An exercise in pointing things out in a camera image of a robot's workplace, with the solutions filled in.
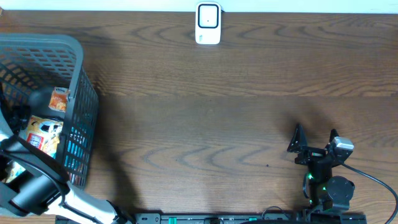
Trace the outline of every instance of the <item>orange snack bag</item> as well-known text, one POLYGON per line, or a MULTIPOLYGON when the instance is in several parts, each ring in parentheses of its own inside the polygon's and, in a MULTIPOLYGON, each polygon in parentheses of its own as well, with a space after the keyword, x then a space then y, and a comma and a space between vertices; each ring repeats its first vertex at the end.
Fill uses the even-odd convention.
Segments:
POLYGON ((55 87, 49 104, 49 108, 55 111, 66 112, 68 104, 69 89, 55 87))

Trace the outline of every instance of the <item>wooden table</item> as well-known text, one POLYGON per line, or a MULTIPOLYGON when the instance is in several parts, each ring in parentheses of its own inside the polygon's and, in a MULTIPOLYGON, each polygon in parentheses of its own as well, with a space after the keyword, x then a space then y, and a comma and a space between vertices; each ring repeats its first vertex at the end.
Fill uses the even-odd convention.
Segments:
MULTIPOLYGON (((86 191, 128 209, 262 212, 308 205, 286 152, 336 128, 347 164, 398 190, 398 17, 223 14, 221 43, 195 43, 194 13, 4 11, 1 32, 68 34, 99 95, 86 191)), ((392 195, 343 167, 352 212, 384 223, 392 195)), ((0 223, 53 223, 53 217, 0 223)))

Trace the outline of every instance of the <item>white wall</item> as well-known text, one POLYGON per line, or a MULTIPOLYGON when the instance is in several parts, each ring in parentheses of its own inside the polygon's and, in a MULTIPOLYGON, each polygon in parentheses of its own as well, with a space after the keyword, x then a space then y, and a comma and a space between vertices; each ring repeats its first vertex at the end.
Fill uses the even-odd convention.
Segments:
MULTIPOLYGON (((197 0, 0 0, 3 9, 193 12, 197 0)), ((217 0, 226 12, 398 13, 398 0, 217 0)))

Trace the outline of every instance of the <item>gray plastic basket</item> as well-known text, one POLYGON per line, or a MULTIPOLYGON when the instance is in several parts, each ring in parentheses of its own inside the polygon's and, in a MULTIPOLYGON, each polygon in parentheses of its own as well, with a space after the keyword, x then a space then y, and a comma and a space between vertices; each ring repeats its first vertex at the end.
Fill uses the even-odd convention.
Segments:
POLYGON ((56 160, 72 184, 84 188, 91 156, 98 96, 83 67, 83 49, 66 35, 0 34, 0 82, 7 102, 25 105, 34 90, 69 87, 56 160))

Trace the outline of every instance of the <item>snack package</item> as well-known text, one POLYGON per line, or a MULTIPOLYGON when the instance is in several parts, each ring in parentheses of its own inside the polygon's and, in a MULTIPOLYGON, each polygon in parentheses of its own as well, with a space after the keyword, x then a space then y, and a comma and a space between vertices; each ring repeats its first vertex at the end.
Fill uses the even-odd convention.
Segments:
MULTIPOLYGON (((28 143, 44 151, 47 155, 55 158, 57 146, 60 142, 59 135, 63 126, 62 121, 40 118, 32 115, 27 127, 19 131, 19 137, 25 139, 28 143)), ((6 182, 14 180, 25 169, 17 162, 11 165, 11 171, 6 182)))
POLYGON ((65 112, 67 110, 69 89, 55 87, 49 104, 49 108, 55 111, 65 112))

